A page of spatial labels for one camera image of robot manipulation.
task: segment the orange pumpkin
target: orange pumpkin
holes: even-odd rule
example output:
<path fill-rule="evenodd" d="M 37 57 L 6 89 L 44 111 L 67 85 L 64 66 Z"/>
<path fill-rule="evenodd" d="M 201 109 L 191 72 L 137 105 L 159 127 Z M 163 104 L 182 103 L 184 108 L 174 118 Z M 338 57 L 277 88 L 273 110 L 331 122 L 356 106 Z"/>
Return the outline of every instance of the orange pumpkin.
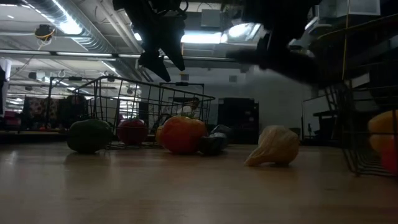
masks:
<path fill-rule="evenodd" d="M 199 140 L 206 135 L 206 126 L 202 121 L 174 116 L 163 125 L 160 141 L 172 153 L 189 154 L 199 150 Z"/>

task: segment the person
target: person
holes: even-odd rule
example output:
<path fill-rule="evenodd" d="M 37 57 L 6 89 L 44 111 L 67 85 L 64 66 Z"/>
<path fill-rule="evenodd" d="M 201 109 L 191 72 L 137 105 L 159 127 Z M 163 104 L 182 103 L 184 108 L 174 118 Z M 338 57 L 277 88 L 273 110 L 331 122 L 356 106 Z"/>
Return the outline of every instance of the person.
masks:
<path fill-rule="evenodd" d="M 186 115 L 186 116 L 191 116 L 192 118 L 199 119 L 200 116 L 200 110 L 198 109 L 200 104 L 200 101 L 197 97 L 194 97 L 191 102 L 188 102 L 177 110 L 178 115 Z"/>

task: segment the wire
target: wire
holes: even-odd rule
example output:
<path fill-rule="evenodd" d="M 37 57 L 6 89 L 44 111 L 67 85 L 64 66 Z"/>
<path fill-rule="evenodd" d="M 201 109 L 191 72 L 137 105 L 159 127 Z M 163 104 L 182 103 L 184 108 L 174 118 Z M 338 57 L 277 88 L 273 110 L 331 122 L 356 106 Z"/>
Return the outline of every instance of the wire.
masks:
<path fill-rule="evenodd" d="M 185 9 L 183 10 L 184 12 L 186 12 L 188 10 L 188 8 L 189 8 L 188 0 L 185 0 L 185 4 L 186 4 L 186 6 L 185 6 Z"/>
<path fill-rule="evenodd" d="M 11 79 L 14 75 L 17 75 L 20 71 L 22 71 L 23 69 L 26 68 L 26 66 L 29 64 L 29 62 L 35 57 L 35 55 L 31 56 L 30 59 L 28 59 L 27 62 L 25 62 L 25 64 L 21 67 L 21 68 L 17 68 L 17 71 L 14 72 L 12 75 L 10 75 L 9 79 Z"/>
<path fill-rule="evenodd" d="M 47 34 L 47 35 L 44 35 L 44 36 L 37 36 L 37 35 L 35 34 L 35 37 L 37 37 L 37 38 L 39 38 L 39 39 L 45 38 L 45 39 L 47 40 L 47 38 L 50 37 L 50 36 L 55 32 L 55 30 L 56 30 L 56 28 L 54 28 L 54 29 L 51 31 L 50 34 Z"/>
<path fill-rule="evenodd" d="M 206 5 L 210 6 L 211 9 L 213 9 L 213 6 L 211 6 L 211 4 L 208 4 L 207 2 L 201 2 L 201 3 L 199 4 L 198 8 L 197 8 L 197 12 L 199 12 L 199 8 L 200 8 L 200 6 L 201 6 L 202 4 L 206 4 Z"/>
<path fill-rule="evenodd" d="M 42 42 L 42 44 L 39 46 L 39 48 L 38 48 L 37 50 L 40 50 L 40 49 L 44 46 L 44 42 Z M 26 61 L 25 64 L 24 64 L 21 68 L 17 69 L 16 72 L 14 72 L 12 75 L 10 75 L 9 79 L 11 79 L 13 76 L 17 75 L 20 71 L 22 71 L 23 69 L 25 69 L 26 66 L 28 66 L 29 62 L 30 62 L 34 57 L 35 57 L 35 55 L 32 55 L 32 56 L 30 57 L 30 59 L 28 59 L 28 61 Z"/>
<path fill-rule="evenodd" d="M 349 21 L 349 12 L 351 10 L 351 0 L 348 0 L 347 2 L 347 19 L 346 19 L 346 29 L 348 28 L 348 21 Z M 344 77 L 346 75 L 346 59 L 347 59 L 347 34 L 345 35 L 344 39 L 344 52 L 343 52 L 343 74 L 341 76 L 341 79 L 344 80 Z"/>
<path fill-rule="evenodd" d="M 373 22 L 382 21 L 382 20 L 384 20 L 384 19 L 392 18 L 392 17 L 395 17 L 395 16 L 398 16 L 398 13 L 397 13 L 397 14 L 394 14 L 394 15 L 391 15 L 391 16 L 386 16 L 386 17 L 374 19 L 374 20 L 371 20 L 371 21 L 368 21 L 368 22 L 364 22 L 364 23 L 362 23 L 362 24 L 358 24 L 358 25 L 355 25 L 355 26 L 346 27 L 346 28 L 344 28 L 344 29 L 340 29 L 340 30 L 336 30 L 336 31 L 333 31 L 333 32 L 329 32 L 329 33 L 327 33 L 327 34 L 323 34 L 323 35 L 319 36 L 319 37 L 317 38 L 317 40 L 319 40 L 319 39 L 321 39 L 321 38 L 324 38 L 324 37 L 326 37 L 326 36 L 328 36 L 328 35 L 332 35 L 332 34 L 339 33 L 339 32 L 343 32 L 343 31 L 349 31 L 349 30 L 352 30 L 352 29 L 355 29 L 355 28 L 359 28 L 359 27 L 363 27 L 363 26 L 372 24 Z"/>

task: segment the ductwork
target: ductwork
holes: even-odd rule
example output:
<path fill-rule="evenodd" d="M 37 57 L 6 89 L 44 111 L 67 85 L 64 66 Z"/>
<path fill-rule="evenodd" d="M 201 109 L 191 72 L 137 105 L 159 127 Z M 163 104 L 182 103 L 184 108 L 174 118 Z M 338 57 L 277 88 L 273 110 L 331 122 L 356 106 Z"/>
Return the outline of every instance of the ductwork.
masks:
<path fill-rule="evenodd" d="M 23 1 L 64 33 L 85 36 L 73 38 L 73 40 L 87 51 L 93 53 L 116 52 L 116 49 L 71 0 Z M 104 61 L 103 63 L 111 68 L 113 67 L 115 72 L 124 78 L 142 80 L 139 72 L 132 70 L 123 59 L 119 58 L 113 62 Z"/>

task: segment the yellow cable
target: yellow cable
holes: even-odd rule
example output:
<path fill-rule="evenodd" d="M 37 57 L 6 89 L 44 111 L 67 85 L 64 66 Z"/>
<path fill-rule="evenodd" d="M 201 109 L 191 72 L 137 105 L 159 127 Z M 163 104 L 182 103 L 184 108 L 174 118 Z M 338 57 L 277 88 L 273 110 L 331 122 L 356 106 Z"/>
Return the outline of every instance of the yellow cable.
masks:
<path fill-rule="evenodd" d="M 351 0 L 348 0 L 348 5 L 347 5 L 347 19 L 346 19 L 346 29 L 348 29 L 348 18 L 349 18 L 349 11 L 351 9 Z M 346 57 L 347 57 L 347 34 L 345 34 L 345 39 L 344 39 L 344 53 L 343 53 L 343 75 L 341 77 L 342 80 L 344 80 L 345 74 L 346 74 Z"/>
<path fill-rule="evenodd" d="M 46 37 L 50 37 L 54 32 L 55 32 L 55 29 L 52 30 L 51 34 L 47 34 L 47 35 L 44 35 L 44 36 L 37 36 L 37 35 L 35 35 L 35 36 L 36 36 L 37 38 L 46 38 Z"/>
<path fill-rule="evenodd" d="M 358 24 L 358 25 L 355 25 L 355 26 L 346 27 L 346 28 L 344 28 L 344 29 L 340 29 L 340 30 L 336 30 L 336 31 L 333 31 L 333 32 L 329 32 L 329 33 L 327 33 L 327 34 L 320 35 L 320 36 L 317 38 L 317 40 L 322 39 L 322 38 L 324 38 L 324 37 L 326 37 L 326 36 L 328 36 L 328 35 L 332 35 L 332 34 L 335 34 L 335 33 L 343 32 L 344 30 L 345 30 L 345 31 L 348 31 L 348 30 L 351 30 L 351 29 L 354 29 L 354 28 L 357 28 L 357 27 L 366 26 L 366 25 L 371 24 L 371 23 L 373 23 L 373 22 L 381 21 L 381 20 L 388 19 L 388 18 L 390 18 L 390 17 L 395 17 L 395 16 L 398 16 L 398 14 L 394 14 L 394 15 L 391 15 L 391 16 L 386 16 L 386 17 L 374 19 L 374 20 L 371 20 L 371 21 L 368 21 L 368 22 L 364 22 L 364 23 L 362 23 L 362 24 Z"/>

